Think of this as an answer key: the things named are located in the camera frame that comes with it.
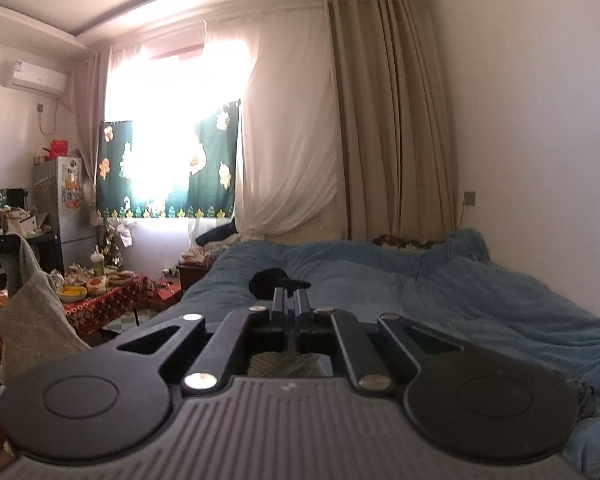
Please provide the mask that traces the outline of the yellow food bowl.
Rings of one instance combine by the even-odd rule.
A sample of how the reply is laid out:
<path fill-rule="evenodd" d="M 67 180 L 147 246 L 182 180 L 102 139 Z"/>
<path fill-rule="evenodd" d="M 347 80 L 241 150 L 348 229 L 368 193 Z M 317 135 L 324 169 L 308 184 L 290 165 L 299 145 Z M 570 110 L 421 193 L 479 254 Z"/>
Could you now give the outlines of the yellow food bowl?
<path fill-rule="evenodd" d="M 64 304 L 74 304 L 87 296 L 87 289 L 80 285 L 65 285 L 57 289 L 57 295 Z"/>

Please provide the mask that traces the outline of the dark wooden nightstand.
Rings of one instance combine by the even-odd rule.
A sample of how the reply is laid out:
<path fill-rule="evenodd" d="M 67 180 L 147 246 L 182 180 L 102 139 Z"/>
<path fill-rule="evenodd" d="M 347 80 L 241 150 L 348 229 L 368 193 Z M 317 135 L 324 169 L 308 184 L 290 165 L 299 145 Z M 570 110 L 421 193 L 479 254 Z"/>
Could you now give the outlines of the dark wooden nightstand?
<path fill-rule="evenodd" d="M 178 264 L 178 275 L 180 276 L 181 291 L 186 292 L 197 282 L 202 280 L 211 269 L 211 263 L 186 263 Z"/>

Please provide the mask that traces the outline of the wall power socket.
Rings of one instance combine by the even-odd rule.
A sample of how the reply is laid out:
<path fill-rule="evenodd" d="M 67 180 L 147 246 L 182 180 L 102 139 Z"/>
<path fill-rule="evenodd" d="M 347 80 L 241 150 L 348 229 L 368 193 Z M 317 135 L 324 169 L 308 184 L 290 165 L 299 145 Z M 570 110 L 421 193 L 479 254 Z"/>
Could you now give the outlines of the wall power socket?
<path fill-rule="evenodd" d="M 477 192 L 466 191 L 463 197 L 463 205 L 466 207 L 475 207 L 477 205 Z"/>

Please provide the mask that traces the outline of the red patterned tablecloth table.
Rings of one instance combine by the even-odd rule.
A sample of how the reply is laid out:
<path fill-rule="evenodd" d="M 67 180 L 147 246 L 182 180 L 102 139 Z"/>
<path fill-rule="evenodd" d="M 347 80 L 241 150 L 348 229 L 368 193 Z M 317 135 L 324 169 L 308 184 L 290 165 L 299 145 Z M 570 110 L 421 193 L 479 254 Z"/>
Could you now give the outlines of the red patterned tablecloth table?
<path fill-rule="evenodd" d="M 146 276 L 137 276 L 129 284 L 108 287 L 107 291 L 100 296 L 87 297 L 74 304 L 63 304 L 62 307 L 70 325 L 79 337 L 85 339 L 109 322 L 120 318 L 123 313 L 139 307 L 148 298 L 151 289 L 152 283 Z"/>

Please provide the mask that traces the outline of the grey polo shirt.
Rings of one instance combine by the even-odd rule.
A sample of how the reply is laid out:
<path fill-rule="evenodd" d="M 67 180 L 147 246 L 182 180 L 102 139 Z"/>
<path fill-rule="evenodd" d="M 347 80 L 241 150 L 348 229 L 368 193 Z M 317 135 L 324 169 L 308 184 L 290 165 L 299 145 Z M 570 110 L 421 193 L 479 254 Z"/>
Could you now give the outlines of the grey polo shirt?
<path fill-rule="evenodd" d="M 54 283 L 33 249 L 20 235 L 0 243 L 7 275 L 8 301 L 0 307 L 2 357 L 0 383 L 7 387 L 21 374 L 85 351 L 90 346 L 70 325 Z"/>

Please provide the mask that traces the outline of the silver refrigerator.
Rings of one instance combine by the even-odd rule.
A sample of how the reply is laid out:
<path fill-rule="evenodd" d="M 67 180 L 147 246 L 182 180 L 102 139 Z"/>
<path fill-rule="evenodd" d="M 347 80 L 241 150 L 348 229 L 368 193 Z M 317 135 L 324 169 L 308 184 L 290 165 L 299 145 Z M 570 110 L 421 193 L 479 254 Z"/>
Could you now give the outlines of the silver refrigerator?
<path fill-rule="evenodd" d="M 33 168 L 33 197 L 59 244 L 59 269 L 67 272 L 72 264 L 88 266 L 97 244 L 91 226 L 90 205 L 85 187 L 90 183 L 80 156 L 59 156 Z"/>

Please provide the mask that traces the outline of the blue fleece duvet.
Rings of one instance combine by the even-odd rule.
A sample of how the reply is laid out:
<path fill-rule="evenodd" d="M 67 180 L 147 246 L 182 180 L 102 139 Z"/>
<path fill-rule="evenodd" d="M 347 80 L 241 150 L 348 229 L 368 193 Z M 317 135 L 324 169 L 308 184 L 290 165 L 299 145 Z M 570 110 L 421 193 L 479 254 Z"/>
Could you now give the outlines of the blue fleece duvet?
<path fill-rule="evenodd" d="M 238 243 L 176 308 L 220 322 L 231 310 L 254 304 L 249 281 L 273 268 L 309 283 L 314 307 L 348 310 L 362 322 L 396 312 L 585 382 L 595 392 L 591 414 L 577 423 L 564 456 L 588 478 L 600 479 L 600 318 L 535 278 L 493 263 L 478 232 L 461 230 L 419 254 L 344 240 Z"/>

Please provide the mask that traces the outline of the white sheer curtain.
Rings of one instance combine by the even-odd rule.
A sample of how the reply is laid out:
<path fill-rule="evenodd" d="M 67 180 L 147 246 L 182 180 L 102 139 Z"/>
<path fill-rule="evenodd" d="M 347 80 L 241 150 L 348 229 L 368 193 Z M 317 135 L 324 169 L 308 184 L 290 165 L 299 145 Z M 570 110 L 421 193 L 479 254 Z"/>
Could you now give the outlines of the white sheer curtain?
<path fill-rule="evenodd" d="M 73 70 L 76 125 L 96 208 L 99 141 L 106 122 L 156 113 L 196 117 L 238 101 L 235 207 L 247 236 L 302 226 L 337 237 L 339 127 L 326 12 L 251 12 L 92 55 Z"/>

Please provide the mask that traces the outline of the green lidded drink cup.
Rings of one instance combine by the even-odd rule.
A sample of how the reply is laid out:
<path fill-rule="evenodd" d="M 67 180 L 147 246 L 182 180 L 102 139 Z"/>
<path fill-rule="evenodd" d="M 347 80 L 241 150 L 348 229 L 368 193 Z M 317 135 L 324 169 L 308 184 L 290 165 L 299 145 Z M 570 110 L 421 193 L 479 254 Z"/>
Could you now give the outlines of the green lidded drink cup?
<path fill-rule="evenodd" d="M 95 276 L 103 276 L 105 274 L 105 256 L 99 250 L 98 246 L 95 246 L 94 252 L 91 253 L 91 264 Z"/>

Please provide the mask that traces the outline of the beige drape curtain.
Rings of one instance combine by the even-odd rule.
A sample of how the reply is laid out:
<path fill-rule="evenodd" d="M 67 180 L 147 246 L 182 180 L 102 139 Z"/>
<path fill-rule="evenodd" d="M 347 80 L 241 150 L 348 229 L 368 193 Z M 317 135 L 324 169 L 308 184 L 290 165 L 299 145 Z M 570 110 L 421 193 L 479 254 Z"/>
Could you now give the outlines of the beige drape curtain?
<path fill-rule="evenodd" d="M 338 99 L 338 194 L 350 240 L 442 240 L 457 176 L 426 0 L 326 0 Z"/>

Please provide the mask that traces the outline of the white air conditioner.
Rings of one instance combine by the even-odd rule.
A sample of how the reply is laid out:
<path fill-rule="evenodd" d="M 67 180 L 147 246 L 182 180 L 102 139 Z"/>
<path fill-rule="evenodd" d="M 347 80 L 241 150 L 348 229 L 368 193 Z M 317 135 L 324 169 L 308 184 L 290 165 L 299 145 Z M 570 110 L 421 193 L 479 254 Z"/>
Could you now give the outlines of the white air conditioner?
<path fill-rule="evenodd" d="M 0 83 L 12 90 L 57 98 L 65 91 L 67 76 L 57 70 L 15 60 L 1 64 Z"/>

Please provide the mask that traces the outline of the green christmas window curtain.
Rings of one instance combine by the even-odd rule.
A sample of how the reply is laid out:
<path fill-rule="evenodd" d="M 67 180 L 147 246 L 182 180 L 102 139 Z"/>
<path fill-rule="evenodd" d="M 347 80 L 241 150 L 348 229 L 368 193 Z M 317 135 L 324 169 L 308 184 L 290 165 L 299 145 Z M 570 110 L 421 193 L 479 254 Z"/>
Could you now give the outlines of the green christmas window curtain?
<path fill-rule="evenodd" d="M 106 122 L 98 148 L 98 214 L 232 218 L 239 119 L 234 101 L 200 117 L 164 112 Z"/>

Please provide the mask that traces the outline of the black garment on bed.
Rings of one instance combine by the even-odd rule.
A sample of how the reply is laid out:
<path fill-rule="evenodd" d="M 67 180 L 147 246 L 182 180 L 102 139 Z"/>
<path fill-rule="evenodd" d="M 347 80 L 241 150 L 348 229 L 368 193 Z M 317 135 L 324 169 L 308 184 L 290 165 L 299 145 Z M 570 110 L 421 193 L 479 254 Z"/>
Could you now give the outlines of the black garment on bed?
<path fill-rule="evenodd" d="M 273 300 L 276 289 L 283 289 L 288 297 L 300 289 L 308 289 L 311 284 L 304 281 L 293 280 L 281 268 L 269 268 L 253 275 L 249 282 L 249 290 L 254 298 L 259 300 Z"/>

